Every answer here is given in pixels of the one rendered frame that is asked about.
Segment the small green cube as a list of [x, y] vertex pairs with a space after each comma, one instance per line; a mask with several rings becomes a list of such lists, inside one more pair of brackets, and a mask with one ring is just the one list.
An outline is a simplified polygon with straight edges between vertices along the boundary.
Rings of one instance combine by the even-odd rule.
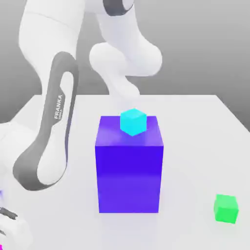
[[217, 222], [235, 224], [239, 213], [236, 197], [216, 194], [213, 211]]

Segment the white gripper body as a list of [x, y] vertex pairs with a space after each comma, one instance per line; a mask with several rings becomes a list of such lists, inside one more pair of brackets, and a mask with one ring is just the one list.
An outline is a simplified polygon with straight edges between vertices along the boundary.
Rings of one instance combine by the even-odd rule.
[[0, 245], [2, 250], [29, 250], [33, 237], [28, 223], [21, 218], [0, 218]]

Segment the small cyan cube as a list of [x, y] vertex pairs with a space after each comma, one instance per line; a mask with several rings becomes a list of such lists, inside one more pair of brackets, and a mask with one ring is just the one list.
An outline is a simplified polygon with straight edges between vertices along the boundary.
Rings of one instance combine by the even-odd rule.
[[147, 115], [135, 108], [124, 111], [120, 115], [120, 129], [130, 136], [146, 131]]

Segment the large blue box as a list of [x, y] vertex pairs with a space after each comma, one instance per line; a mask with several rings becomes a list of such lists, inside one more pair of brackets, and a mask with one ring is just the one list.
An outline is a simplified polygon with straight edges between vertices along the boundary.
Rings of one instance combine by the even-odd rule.
[[118, 116], [102, 116], [95, 142], [99, 212], [157, 213], [163, 153], [155, 116], [136, 136], [120, 130]]

